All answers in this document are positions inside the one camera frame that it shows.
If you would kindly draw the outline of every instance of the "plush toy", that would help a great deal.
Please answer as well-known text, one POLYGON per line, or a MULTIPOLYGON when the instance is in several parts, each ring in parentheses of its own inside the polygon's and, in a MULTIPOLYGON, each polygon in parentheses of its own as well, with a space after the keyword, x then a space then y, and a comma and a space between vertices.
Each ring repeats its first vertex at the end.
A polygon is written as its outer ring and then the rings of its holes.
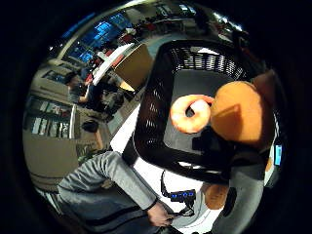
POLYGON ((226 140, 268 148, 274 138, 271 106, 249 82, 234 81, 216 92, 211 106, 211 126, 226 140))

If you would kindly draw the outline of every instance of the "person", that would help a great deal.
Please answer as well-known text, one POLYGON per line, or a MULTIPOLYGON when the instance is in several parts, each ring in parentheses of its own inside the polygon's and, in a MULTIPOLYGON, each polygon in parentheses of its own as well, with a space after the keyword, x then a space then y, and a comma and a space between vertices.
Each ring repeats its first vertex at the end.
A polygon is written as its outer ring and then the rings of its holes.
POLYGON ((102 111, 100 99, 104 90, 116 93, 118 88, 104 82, 95 86, 92 80, 83 82, 80 76, 72 71, 65 75, 64 84, 68 87, 68 100, 95 111, 102 111))
POLYGON ((58 204, 93 233, 152 234, 174 218, 116 151, 99 154, 67 175, 58 184, 58 204))
POLYGON ((197 26, 200 29, 204 30, 204 35, 208 35, 210 33, 209 29, 209 17, 205 13, 205 11, 199 7, 194 7, 196 14, 194 16, 194 19, 196 21, 197 26))

